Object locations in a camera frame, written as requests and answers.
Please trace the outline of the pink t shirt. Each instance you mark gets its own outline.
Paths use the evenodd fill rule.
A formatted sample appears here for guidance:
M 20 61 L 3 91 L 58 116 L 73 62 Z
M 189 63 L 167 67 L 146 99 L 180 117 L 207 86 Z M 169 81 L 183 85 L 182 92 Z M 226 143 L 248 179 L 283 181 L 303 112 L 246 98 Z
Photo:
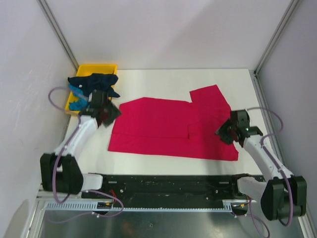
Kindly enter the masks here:
M 216 131 L 230 116 L 217 85 L 190 91 L 191 101 L 143 97 L 119 106 L 108 150 L 144 155 L 237 161 Z

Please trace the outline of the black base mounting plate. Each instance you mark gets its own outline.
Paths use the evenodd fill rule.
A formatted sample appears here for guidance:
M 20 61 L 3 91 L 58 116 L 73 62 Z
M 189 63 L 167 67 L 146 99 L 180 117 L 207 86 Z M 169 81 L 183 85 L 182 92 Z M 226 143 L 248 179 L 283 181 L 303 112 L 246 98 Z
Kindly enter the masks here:
M 188 205 L 208 201 L 245 200 L 237 191 L 237 175 L 152 176 L 103 175 L 98 193 L 83 192 L 86 199 L 102 199 L 102 193 L 114 195 L 123 205 Z

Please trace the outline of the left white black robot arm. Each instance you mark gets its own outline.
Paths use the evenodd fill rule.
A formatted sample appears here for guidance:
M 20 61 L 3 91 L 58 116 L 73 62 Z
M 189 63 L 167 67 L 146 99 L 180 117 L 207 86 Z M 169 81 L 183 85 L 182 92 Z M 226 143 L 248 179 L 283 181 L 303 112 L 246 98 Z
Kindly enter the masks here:
M 98 174 L 84 174 L 77 163 L 86 143 L 99 127 L 108 127 L 121 111 L 112 103 L 108 93 L 95 90 L 88 98 L 88 106 L 75 114 L 78 124 L 70 136 L 52 152 L 40 158 L 42 186 L 54 194 L 78 194 L 92 190 L 98 198 L 109 194 L 109 185 Z

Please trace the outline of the teal t shirt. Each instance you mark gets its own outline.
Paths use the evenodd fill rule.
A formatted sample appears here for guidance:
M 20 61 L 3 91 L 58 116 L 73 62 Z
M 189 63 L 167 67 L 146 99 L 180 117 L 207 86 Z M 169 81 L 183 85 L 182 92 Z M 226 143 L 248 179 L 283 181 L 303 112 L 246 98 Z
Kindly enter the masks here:
M 87 96 L 84 95 L 82 91 L 82 86 L 76 87 L 71 84 L 68 84 L 69 89 L 71 90 L 74 97 L 77 99 L 71 99 L 69 102 L 70 111 L 81 111 L 88 106 Z

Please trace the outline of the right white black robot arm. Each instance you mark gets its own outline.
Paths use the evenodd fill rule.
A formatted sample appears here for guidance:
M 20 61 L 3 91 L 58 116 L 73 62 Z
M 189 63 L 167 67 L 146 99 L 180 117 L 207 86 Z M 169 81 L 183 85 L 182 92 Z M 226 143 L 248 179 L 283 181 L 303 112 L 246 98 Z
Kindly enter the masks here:
M 264 181 L 259 182 L 249 174 L 237 175 L 236 182 L 228 187 L 232 198 L 248 196 L 260 203 L 268 220 L 278 220 L 286 227 L 291 225 L 294 217 L 306 214 L 306 180 L 303 176 L 295 176 L 268 148 L 264 141 L 270 135 L 264 135 L 257 126 L 250 125 L 248 110 L 231 111 L 216 135 L 227 145 L 239 143 L 264 177 Z

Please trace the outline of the navy t shirt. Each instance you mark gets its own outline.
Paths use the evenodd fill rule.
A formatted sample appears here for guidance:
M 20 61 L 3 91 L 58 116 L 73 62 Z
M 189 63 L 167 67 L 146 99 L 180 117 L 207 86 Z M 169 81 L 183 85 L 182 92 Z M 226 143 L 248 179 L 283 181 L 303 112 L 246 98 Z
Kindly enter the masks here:
M 89 76 L 69 77 L 68 82 L 73 87 L 79 88 L 83 95 L 88 97 L 94 90 L 103 91 L 109 97 L 119 98 L 112 86 L 118 81 L 116 74 L 92 73 Z

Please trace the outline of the yellow plastic bin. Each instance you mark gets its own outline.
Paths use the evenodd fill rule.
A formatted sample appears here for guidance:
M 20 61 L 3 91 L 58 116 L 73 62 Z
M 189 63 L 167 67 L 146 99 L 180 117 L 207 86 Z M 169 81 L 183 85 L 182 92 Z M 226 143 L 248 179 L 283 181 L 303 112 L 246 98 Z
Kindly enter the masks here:
M 116 64 L 82 64 L 79 66 L 76 76 L 89 76 L 92 73 L 102 73 L 102 74 L 116 74 L 117 75 L 117 65 Z M 69 110 L 69 102 L 71 99 L 77 99 L 73 96 L 70 91 L 65 109 Z M 71 113 L 78 114 L 80 111 L 70 111 Z

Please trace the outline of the right aluminium corner post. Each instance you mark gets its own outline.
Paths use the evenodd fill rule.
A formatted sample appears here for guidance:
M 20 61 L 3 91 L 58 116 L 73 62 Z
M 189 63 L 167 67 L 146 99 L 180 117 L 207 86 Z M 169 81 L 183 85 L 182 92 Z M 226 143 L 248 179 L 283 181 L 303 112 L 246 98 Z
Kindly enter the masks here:
M 278 23 L 268 45 L 266 46 L 264 52 L 262 53 L 259 62 L 254 69 L 254 75 L 258 76 L 265 62 L 268 60 L 270 54 L 274 50 L 276 44 L 278 43 L 280 37 L 282 36 L 284 30 L 290 23 L 293 15 L 295 14 L 297 8 L 300 6 L 302 0 L 291 0 L 286 11 L 284 12 L 280 22 Z

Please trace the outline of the left aluminium corner post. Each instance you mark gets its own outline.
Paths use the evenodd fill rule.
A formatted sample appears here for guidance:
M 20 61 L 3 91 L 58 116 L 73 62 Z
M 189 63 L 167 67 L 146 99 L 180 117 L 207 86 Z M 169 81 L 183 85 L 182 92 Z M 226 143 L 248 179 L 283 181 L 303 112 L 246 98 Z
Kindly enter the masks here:
M 75 58 L 75 55 L 67 42 L 67 39 L 52 11 L 50 8 L 47 0 L 37 0 L 39 7 L 41 8 L 45 18 L 47 19 L 49 25 L 51 26 L 55 36 L 57 37 L 58 41 L 60 42 L 64 52 L 66 53 L 68 59 L 70 60 L 72 66 L 77 71 L 79 68 L 79 64 Z

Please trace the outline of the aluminium corner post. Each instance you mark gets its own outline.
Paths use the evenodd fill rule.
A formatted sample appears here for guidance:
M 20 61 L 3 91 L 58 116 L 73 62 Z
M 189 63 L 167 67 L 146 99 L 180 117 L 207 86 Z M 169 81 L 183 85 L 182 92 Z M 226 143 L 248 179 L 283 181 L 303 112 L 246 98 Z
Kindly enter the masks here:
M 37 0 L 39 7 L 41 8 L 45 18 L 47 19 L 49 25 L 51 26 L 55 36 L 57 37 L 58 41 L 60 42 L 64 52 L 66 53 L 68 59 L 70 60 L 72 66 L 77 71 L 79 68 L 79 64 L 75 58 L 75 55 L 67 42 L 67 39 L 52 11 L 50 8 L 47 0 Z
M 280 37 L 282 36 L 284 30 L 290 23 L 293 15 L 295 14 L 297 8 L 300 6 L 302 0 L 291 0 L 286 11 L 284 12 L 280 22 L 278 23 L 268 45 L 266 46 L 264 52 L 262 53 L 259 62 L 254 69 L 254 75 L 258 76 L 265 62 L 268 60 L 270 54 L 274 50 L 276 44 L 278 43 Z

